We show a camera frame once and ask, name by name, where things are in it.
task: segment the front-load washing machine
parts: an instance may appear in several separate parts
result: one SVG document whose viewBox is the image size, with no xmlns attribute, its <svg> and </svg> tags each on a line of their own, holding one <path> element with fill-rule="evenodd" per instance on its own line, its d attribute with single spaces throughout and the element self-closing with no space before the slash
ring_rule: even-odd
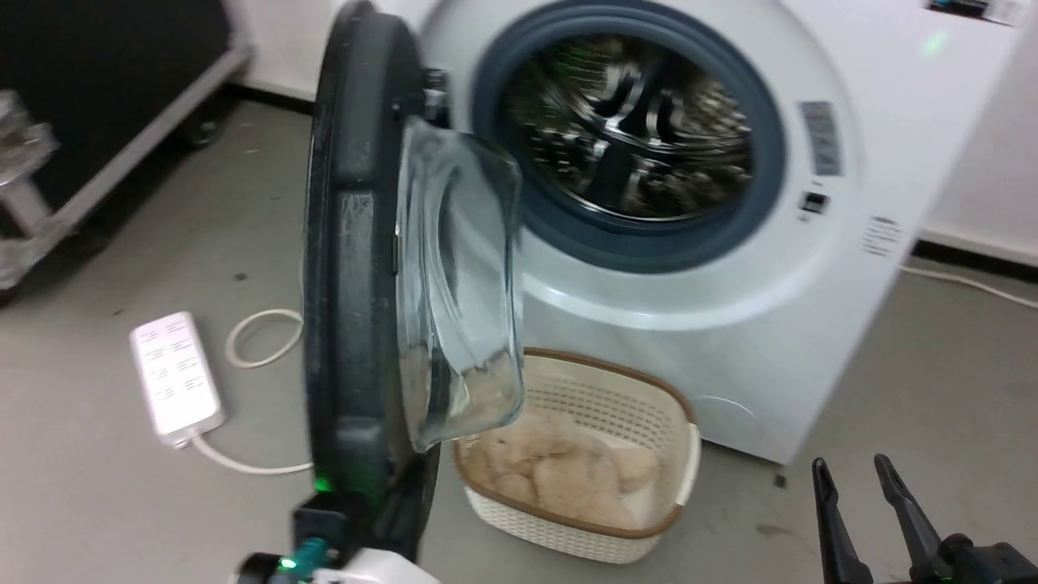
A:
<svg viewBox="0 0 1038 584">
<path fill-rule="evenodd" d="M 357 66 L 421 76 L 429 117 L 517 160 L 524 343 L 663 379 L 704 438 L 781 464 L 1026 16 L 1020 2 L 923 0 L 376 5 L 410 34 L 353 51 L 417 50 L 421 64 Z"/>
</svg>

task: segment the brown basket rim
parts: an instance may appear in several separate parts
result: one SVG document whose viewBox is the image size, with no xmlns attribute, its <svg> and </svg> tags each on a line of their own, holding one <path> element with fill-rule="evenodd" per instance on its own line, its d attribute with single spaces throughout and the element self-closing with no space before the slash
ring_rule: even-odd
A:
<svg viewBox="0 0 1038 584">
<path fill-rule="evenodd" d="M 627 367 L 623 367 L 605 361 L 600 361 L 594 358 L 566 352 L 526 347 L 526 350 L 523 353 L 526 357 L 553 359 L 556 361 L 565 361 L 576 365 L 585 365 L 589 367 L 594 367 L 596 369 L 601 369 L 603 371 L 608 371 L 610 373 L 617 373 L 625 378 L 636 380 L 654 388 L 658 388 L 670 394 L 671 397 L 673 397 L 675 401 L 677 401 L 678 405 L 681 406 L 681 410 L 684 412 L 685 418 L 688 420 L 689 423 L 691 424 L 695 423 L 695 411 L 692 410 L 692 405 L 689 404 L 688 399 L 686 399 L 685 396 L 683 396 L 681 392 L 677 390 L 677 388 L 671 386 L 670 384 L 663 382 L 662 380 L 657 380 L 655 378 L 652 378 L 634 369 L 629 369 Z M 465 468 L 461 464 L 460 441 L 457 440 L 454 441 L 453 453 L 454 453 L 455 468 L 458 469 L 458 474 L 461 475 L 462 481 L 464 481 L 465 486 L 467 486 L 468 489 L 471 489 L 472 491 L 479 493 L 480 495 L 486 497 L 487 499 L 496 501 L 502 505 L 512 507 L 513 509 L 517 509 L 524 513 L 534 516 L 535 518 L 549 521 L 551 523 L 556 523 L 558 525 L 563 525 L 566 527 L 571 527 L 573 529 L 586 531 L 589 533 L 596 533 L 598 535 L 608 535 L 610 537 L 619 537 L 622 539 L 647 539 L 649 537 L 655 537 L 656 535 L 659 535 L 664 531 L 666 531 L 667 529 L 670 529 L 671 526 L 673 526 L 675 522 L 678 521 L 678 518 L 681 517 L 682 510 L 684 510 L 684 505 L 675 504 L 674 508 L 671 509 L 671 512 L 667 513 L 662 520 L 660 520 L 655 525 L 643 529 L 620 529 L 616 527 L 602 526 L 580 520 L 575 520 L 564 516 L 559 516 L 557 513 L 552 513 L 551 511 L 545 511 L 544 509 L 536 505 L 530 505 L 529 503 L 516 501 L 515 499 L 506 497 L 500 493 L 497 493 L 496 491 L 492 491 L 481 484 L 477 484 L 475 481 L 471 480 Z"/>
</svg>

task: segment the white power strip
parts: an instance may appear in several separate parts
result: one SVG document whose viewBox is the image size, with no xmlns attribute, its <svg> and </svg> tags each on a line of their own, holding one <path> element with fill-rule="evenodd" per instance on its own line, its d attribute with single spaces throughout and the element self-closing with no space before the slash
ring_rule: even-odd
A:
<svg viewBox="0 0 1038 584">
<path fill-rule="evenodd" d="M 190 313 L 134 329 L 130 344 L 152 425 L 163 444 L 184 448 L 223 423 L 220 396 Z"/>
</svg>

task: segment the basket handle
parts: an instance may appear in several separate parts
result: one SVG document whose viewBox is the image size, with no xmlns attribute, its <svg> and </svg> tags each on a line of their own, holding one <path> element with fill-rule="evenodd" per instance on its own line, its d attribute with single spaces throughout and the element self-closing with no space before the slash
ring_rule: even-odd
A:
<svg viewBox="0 0 1038 584">
<path fill-rule="evenodd" d="M 688 424 L 688 463 L 685 465 L 685 475 L 681 477 L 681 488 L 678 490 L 676 505 L 685 506 L 688 496 L 692 494 L 692 484 L 695 482 L 695 475 L 700 472 L 700 453 L 703 448 L 703 441 L 700 439 L 700 428 L 695 424 Z"/>
</svg>

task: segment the beige plush toy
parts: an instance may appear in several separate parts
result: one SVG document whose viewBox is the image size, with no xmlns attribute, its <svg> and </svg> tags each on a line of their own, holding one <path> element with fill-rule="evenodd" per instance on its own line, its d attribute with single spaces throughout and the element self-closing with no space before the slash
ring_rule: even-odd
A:
<svg viewBox="0 0 1038 584">
<path fill-rule="evenodd" d="M 512 425 L 481 435 L 465 467 L 471 480 L 510 499 L 596 525 L 638 529 L 620 496 L 647 485 L 658 462 L 646 448 L 609 448 L 568 414 L 528 410 Z"/>
</svg>

